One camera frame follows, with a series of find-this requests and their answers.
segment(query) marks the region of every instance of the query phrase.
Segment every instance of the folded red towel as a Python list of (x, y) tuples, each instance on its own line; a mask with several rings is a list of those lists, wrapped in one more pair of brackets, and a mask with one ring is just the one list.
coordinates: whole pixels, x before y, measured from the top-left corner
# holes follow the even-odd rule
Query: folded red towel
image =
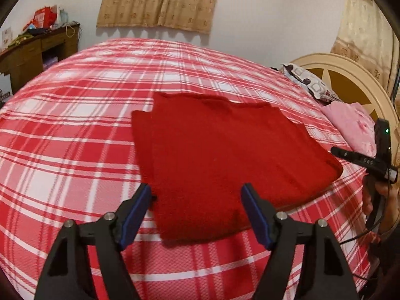
[(165, 240), (210, 240), (248, 228), (240, 200), (246, 182), (288, 209), (319, 196), (343, 171), (302, 124), (265, 102), (155, 93), (153, 110), (134, 111), (132, 126)]

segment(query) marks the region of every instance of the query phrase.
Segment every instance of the desk drawer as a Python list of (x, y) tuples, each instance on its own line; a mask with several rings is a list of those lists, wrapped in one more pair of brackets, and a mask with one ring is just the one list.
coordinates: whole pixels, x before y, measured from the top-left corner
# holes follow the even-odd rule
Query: desk drawer
[(4, 74), (9, 70), (9, 60), (5, 57), (0, 61), (0, 74)]
[(11, 89), (15, 94), (19, 89), (26, 85), (30, 80), (43, 72), (42, 55), (36, 55), (25, 64), (18, 65), (9, 69), (11, 75)]
[(41, 50), (47, 51), (57, 45), (63, 44), (67, 38), (65, 33), (57, 34), (41, 40)]
[(27, 62), (34, 56), (40, 54), (41, 52), (42, 52), (41, 41), (37, 39), (22, 47), (23, 60)]
[(78, 45), (78, 31), (76, 31), (75, 35), (72, 37), (67, 37), (65, 44), (68, 46), (77, 46)]
[(5, 57), (5, 63), (8, 69), (22, 65), (24, 63), (22, 46), (14, 48), (9, 55)]

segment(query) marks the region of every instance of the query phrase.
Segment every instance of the white wall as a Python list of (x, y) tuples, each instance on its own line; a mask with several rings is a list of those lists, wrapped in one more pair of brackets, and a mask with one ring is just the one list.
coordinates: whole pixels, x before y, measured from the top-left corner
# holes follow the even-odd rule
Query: white wall
[(142, 37), (190, 42), (279, 67), (297, 57), (329, 52), (339, 30), (345, 0), (217, 0), (210, 35), (159, 28), (96, 28), (102, 0), (19, 0), (1, 30), (16, 37), (33, 13), (61, 5), (81, 23), (80, 49), (109, 38)]

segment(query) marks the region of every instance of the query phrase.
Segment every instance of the patterned pillowcase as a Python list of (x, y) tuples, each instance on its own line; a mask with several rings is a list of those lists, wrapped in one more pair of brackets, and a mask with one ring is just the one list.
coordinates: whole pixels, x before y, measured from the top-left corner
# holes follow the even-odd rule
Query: patterned pillowcase
[(330, 104), (333, 101), (342, 101), (320, 78), (296, 64), (283, 64), (282, 73), (292, 82), (304, 88), (315, 99), (325, 104)]

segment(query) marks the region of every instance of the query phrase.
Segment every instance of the blue gripper pad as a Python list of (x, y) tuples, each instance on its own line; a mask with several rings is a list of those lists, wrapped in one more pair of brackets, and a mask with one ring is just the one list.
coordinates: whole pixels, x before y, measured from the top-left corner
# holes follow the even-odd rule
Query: blue gripper pad
[(142, 224), (146, 211), (152, 200), (151, 188), (147, 184), (141, 184), (133, 198), (124, 202), (130, 202), (125, 220), (121, 224), (121, 237), (119, 246), (121, 250), (127, 248), (135, 240), (136, 234)]
[(247, 217), (250, 220), (251, 227), (253, 228), (258, 243), (263, 245), (267, 250), (272, 250), (275, 241), (270, 238), (271, 229), (267, 218), (263, 215), (251, 189), (253, 189), (251, 185), (243, 185), (241, 188), (241, 203), (243, 204)]

